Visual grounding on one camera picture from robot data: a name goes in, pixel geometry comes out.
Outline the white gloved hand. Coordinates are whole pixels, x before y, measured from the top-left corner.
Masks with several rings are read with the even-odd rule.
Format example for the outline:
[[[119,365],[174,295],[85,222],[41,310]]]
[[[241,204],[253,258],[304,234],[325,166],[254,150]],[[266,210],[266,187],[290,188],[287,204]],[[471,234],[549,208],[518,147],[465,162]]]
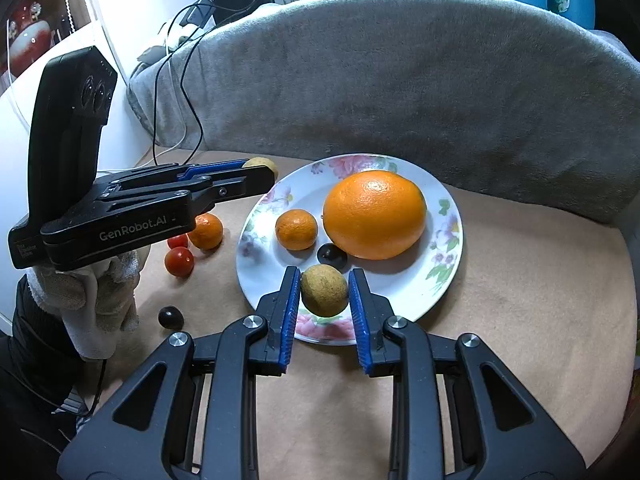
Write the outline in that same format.
[[[150,250],[143,246],[73,271],[58,271],[48,264],[26,271],[32,298],[63,322],[83,359],[111,358],[120,334],[137,329],[134,290]]]

